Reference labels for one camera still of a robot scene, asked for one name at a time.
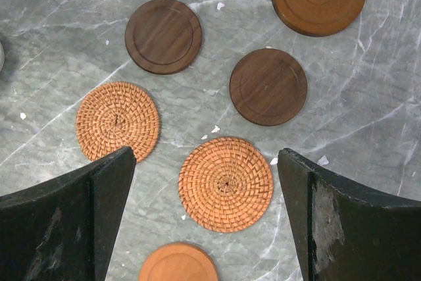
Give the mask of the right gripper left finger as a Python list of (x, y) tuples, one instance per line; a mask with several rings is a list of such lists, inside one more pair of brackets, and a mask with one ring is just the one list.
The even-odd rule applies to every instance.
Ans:
[(2, 280), (104, 280), (136, 158), (123, 147), (1, 197)]

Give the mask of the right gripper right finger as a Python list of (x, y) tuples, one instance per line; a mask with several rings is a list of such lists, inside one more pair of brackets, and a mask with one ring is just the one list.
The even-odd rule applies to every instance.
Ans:
[(420, 202), (285, 148), (278, 174), (305, 280), (419, 280)]

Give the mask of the smooth light wood coaster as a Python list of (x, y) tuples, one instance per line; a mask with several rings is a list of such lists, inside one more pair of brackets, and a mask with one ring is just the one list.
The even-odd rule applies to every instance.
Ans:
[(138, 280), (219, 280), (216, 265), (201, 248), (170, 243), (156, 249), (144, 262)]

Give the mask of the large woven rattan coaster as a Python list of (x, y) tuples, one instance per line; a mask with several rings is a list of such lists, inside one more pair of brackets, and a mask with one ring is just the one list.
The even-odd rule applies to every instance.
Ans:
[(250, 142), (221, 137), (194, 149), (184, 161), (178, 191), (187, 214), (214, 232), (256, 223), (272, 200), (272, 171)]

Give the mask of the dark wood coaster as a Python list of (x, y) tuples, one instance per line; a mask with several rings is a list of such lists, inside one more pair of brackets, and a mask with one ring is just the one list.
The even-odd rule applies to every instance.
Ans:
[(291, 120), (303, 108), (308, 92), (302, 66), (278, 49), (258, 49), (244, 56), (232, 71), (229, 89), (238, 113), (261, 126)]

